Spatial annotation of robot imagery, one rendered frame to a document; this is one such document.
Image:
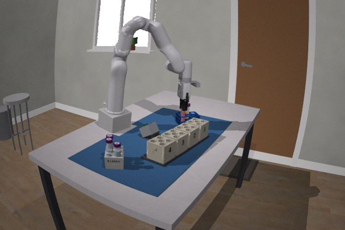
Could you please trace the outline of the white tube rack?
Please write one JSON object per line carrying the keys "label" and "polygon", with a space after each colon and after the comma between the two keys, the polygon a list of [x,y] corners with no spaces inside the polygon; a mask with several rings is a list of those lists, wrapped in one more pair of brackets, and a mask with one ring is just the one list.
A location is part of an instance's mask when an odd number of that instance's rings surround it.
{"label": "white tube rack", "polygon": [[[108,157],[107,155],[112,155],[111,157]],[[105,150],[105,168],[106,169],[116,169],[116,170],[123,170],[123,163],[124,163],[124,154],[123,154],[123,146],[121,146],[121,157],[115,156],[115,150],[113,148],[113,152],[108,153],[107,147]]]}

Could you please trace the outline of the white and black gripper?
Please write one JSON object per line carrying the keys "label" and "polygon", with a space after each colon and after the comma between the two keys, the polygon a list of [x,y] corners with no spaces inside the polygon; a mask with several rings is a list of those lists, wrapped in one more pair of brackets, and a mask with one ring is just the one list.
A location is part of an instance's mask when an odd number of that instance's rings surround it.
{"label": "white and black gripper", "polygon": [[184,82],[178,83],[177,96],[180,98],[179,108],[182,105],[182,111],[187,111],[187,106],[188,106],[188,102],[190,99],[190,82],[189,83],[184,83]]}

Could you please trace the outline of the beige bucket adapter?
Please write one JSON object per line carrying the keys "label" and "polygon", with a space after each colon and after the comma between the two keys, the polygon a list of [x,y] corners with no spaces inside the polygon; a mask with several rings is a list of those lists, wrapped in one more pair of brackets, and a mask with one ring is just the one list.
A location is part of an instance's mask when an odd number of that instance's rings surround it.
{"label": "beige bucket adapter", "polygon": [[199,139],[198,139],[198,141],[201,141],[206,136],[208,136],[209,121],[194,117],[194,118],[186,121],[185,123],[200,127],[199,128]]}
{"label": "beige bucket adapter", "polygon": [[187,150],[188,135],[189,135],[189,133],[179,131],[176,129],[170,129],[170,130],[161,134],[161,136],[176,140],[176,151],[175,151],[176,156],[181,154],[185,150]]}
{"label": "beige bucket adapter", "polygon": [[199,128],[200,127],[195,126],[195,125],[191,125],[191,124],[188,124],[188,123],[182,123],[182,124],[174,127],[174,129],[176,129],[176,130],[189,133],[188,148],[190,148],[191,146],[193,146],[196,143],[198,143]]}
{"label": "beige bucket adapter", "polygon": [[165,164],[175,157],[176,140],[156,136],[147,141],[147,158]]}

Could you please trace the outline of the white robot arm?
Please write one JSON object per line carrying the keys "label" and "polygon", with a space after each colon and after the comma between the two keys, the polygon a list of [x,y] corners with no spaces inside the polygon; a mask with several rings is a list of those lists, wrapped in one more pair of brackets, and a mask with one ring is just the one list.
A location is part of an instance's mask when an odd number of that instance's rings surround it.
{"label": "white robot arm", "polygon": [[165,63],[166,69],[179,74],[179,82],[190,82],[191,85],[200,87],[199,82],[191,80],[192,61],[182,59],[177,49],[171,43],[164,26],[160,22],[135,16],[122,27],[113,52],[109,96],[108,101],[105,100],[103,103],[106,105],[105,111],[111,115],[120,115],[125,112],[123,97],[127,74],[126,60],[131,50],[134,34],[138,30],[151,33],[157,48],[168,58]]}

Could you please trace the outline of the blue bench mat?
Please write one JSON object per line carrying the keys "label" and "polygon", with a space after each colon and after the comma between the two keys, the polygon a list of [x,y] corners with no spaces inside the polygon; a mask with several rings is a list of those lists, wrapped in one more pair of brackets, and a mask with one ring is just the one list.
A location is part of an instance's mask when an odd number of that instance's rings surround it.
{"label": "blue bench mat", "polygon": [[118,141],[123,146],[123,170],[105,168],[106,138],[74,154],[68,159],[88,168],[100,175],[119,182],[141,192],[158,197],[174,181],[176,181],[228,128],[232,121],[200,115],[200,119],[209,121],[209,138],[198,144],[165,167],[141,158],[146,154],[147,139],[141,138],[139,128],[145,124],[156,122],[162,133],[178,126],[176,113],[181,111],[161,108],[154,113],[132,123],[137,127],[117,136],[113,135],[113,143]]}

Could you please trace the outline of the blue tube rack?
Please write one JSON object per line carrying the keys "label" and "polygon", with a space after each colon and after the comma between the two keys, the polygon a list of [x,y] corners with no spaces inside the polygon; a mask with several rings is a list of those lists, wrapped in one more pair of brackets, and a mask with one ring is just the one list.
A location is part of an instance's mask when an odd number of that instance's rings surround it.
{"label": "blue tube rack", "polygon": [[[192,114],[194,113],[194,114]],[[187,116],[187,115],[191,115],[191,116]],[[185,119],[185,121],[181,121],[181,118],[182,117],[188,117]],[[195,117],[195,118],[199,118],[200,119],[200,115],[196,112],[189,112],[189,114],[185,114],[185,116],[180,116],[180,113],[177,113],[176,114],[176,117],[175,117],[175,121],[178,125],[182,124],[182,123],[185,123],[186,121],[192,119],[191,117]]]}

